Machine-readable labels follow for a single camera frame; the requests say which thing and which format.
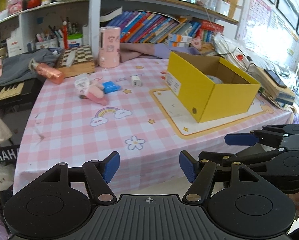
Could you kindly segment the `blue plastic wrapper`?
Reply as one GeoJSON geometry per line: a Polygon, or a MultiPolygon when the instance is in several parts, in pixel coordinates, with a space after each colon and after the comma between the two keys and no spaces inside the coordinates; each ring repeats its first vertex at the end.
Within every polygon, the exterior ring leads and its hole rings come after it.
{"type": "Polygon", "coordinates": [[[103,91],[105,94],[116,92],[121,89],[121,87],[119,85],[117,85],[116,83],[114,83],[113,81],[104,82],[104,83],[102,83],[102,85],[104,87],[103,91]]]}

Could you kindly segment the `white charger plug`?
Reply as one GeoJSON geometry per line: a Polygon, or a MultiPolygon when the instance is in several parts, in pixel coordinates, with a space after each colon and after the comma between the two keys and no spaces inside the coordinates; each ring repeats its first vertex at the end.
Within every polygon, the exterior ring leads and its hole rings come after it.
{"type": "Polygon", "coordinates": [[[140,87],[142,86],[142,81],[137,75],[131,76],[131,83],[133,87],[140,87]]]}

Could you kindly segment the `pink checkered tablecloth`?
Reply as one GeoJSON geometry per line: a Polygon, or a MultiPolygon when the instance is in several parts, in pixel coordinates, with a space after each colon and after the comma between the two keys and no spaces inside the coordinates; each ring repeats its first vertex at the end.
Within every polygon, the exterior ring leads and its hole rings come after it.
{"type": "Polygon", "coordinates": [[[195,132],[195,121],[174,123],[173,111],[162,102],[173,99],[165,84],[167,60],[133,59],[117,68],[99,68],[92,80],[113,81],[121,89],[108,94],[109,103],[98,105],[81,99],[74,79],[60,85],[46,81],[29,116],[18,152],[13,190],[18,192],[57,163],[70,167],[103,160],[113,151],[120,154],[120,168],[111,181],[116,193],[142,189],[182,176],[179,153],[193,156],[202,151],[236,153],[225,135],[245,133],[264,125],[289,124],[292,111],[271,106],[256,98],[260,111],[223,126],[195,132]],[[133,87],[137,75],[142,86],[133,87]]]}

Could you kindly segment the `yellow cardboard box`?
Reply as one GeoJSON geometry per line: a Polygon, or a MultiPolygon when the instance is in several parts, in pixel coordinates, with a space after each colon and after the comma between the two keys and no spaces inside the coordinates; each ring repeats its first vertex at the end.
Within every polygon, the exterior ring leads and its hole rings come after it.
{"type": "Polygon", "coordinates": [[[180,52],[170,54],[165,81],[198,123],[247,112],[260,89],[257,80],[222,57],[180,52]]]}

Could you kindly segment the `clear tape roll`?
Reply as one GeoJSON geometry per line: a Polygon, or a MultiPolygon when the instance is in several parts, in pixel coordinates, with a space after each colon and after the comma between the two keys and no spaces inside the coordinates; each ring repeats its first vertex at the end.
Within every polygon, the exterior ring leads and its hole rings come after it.
{"type": "Polygon", "coordinates": [[[218,77],[212,76],[212,75],[207,75],[207,77],[214,83],[216,84],[222,84],[223,81],[219,79],[218,77]]]}

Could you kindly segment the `stack of papers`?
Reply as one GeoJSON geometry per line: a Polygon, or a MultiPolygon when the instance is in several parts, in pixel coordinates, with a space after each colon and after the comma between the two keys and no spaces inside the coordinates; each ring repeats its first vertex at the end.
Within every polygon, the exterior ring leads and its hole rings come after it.
{"type": "Polygon", "coordinates": [[[218,55],[256,79],[261,84],[261,92],[271,100],[281,106],[292,105],[295,102],[295,94],[284,83],[278,67],[271,62],[252,56],[245,49],[243,42],[216,34],[212,38],[212,44],[218,55]]]}

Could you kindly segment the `pink spray bottle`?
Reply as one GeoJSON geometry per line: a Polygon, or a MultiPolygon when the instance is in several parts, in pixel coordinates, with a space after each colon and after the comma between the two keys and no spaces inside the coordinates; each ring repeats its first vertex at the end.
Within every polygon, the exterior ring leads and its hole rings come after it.
{"type": "Polygon", "coordinates": [[[38,63],[34,59],[29,62],[29,69],[51,82],[60,85],[64,80],[64,74],[46,63],[38,63]]]}

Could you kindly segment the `black keyboard piano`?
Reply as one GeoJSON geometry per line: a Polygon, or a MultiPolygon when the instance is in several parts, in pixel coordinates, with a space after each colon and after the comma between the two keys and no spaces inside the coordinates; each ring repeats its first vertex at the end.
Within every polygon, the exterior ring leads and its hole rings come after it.
{"type": "Polygon", "coordinates": [[[33,105],[42,87],[43,82],[38,78],[0,86],[0,109],[27,103],[33,105]]]}

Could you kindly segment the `wooden chess board box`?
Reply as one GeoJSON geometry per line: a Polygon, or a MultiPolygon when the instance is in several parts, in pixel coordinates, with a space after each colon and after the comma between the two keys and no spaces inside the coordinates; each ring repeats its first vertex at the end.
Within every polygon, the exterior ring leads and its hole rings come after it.
{"type": "Polygon", "coordinates": [[[55,67],[67,77],[74,77],[80,74],[91,74],[95,71],[95,63],[92,55],[92,51],[89,45],[70,48],[63,50],[57,60],[55,67]],[[71,67],[66,67],[66,60],[71,50],[77,50],[76,58],[71,67]]]}

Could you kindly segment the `pink pig plush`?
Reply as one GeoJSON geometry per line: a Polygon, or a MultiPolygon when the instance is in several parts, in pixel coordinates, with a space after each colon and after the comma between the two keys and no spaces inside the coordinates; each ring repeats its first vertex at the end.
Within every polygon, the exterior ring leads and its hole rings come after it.
{"type": "Polygon", "coordinates": [[[200,37],[193,38],[192,41],[191,41],[191,46],[193,48],[196,48],[198,51],[201,51],[202,44],[201,44],[200,37]]]}

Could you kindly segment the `white nail file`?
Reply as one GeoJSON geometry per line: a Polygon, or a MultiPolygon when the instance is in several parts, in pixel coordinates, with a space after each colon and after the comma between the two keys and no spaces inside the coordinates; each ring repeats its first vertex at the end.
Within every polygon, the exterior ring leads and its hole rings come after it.
{"type": "Polygon", "coordinates": [[[76,52],[77,50],[71,50],[71,52],[68,54],[67,60],[66,60],[66,67],[69,68],[73,64],[75,58],[76,58],[76,52]]]}

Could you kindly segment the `lower orange blue medicine box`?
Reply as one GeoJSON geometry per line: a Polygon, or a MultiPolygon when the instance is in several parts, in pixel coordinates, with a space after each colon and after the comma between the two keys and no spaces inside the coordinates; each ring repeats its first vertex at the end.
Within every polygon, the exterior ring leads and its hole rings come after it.
{"type": "Polygon", "coordinates": [[[168,47],[178,47],[178,48],[188,48],[190,46],[189,42],[174,42],[171,40],[165,40],[165,45],[168,47]]]}

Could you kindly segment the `upper orange blue medicine box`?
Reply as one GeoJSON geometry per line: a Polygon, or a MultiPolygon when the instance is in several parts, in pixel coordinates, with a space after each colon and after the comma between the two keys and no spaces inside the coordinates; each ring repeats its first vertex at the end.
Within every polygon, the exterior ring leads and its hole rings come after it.
{"type": "Polygon", "coordinates": [[[179,35],[179,34],[169,34],[167,39],[172,42],[181,42],[181,43],[189,43],[192,41],[191,36],[179,35]]]}

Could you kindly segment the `white pen holder cup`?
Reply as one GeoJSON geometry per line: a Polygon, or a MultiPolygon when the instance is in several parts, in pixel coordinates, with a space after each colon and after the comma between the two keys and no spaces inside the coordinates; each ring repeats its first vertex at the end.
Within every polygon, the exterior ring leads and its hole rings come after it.
{"type": "Polygon", "coordinates": [[[44,48],[57,48],[58,47],[58,39],[52,38],[43,42],[35,43],[36,49],[44,49],[44,48]]]}

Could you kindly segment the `row of books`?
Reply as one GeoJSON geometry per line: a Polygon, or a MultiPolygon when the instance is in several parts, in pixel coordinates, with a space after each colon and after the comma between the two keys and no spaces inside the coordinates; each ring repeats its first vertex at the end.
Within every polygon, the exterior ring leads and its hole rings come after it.
{"type": "Polygon", "coordinates": [[[121,43],[162,43],[169,35],[200,38],[210,42],[215,33],[222,33],[224,27],[208,20],[173,18],[150,11],[123,11],[107,23],[108,27],[121,29],[121,43]]]}

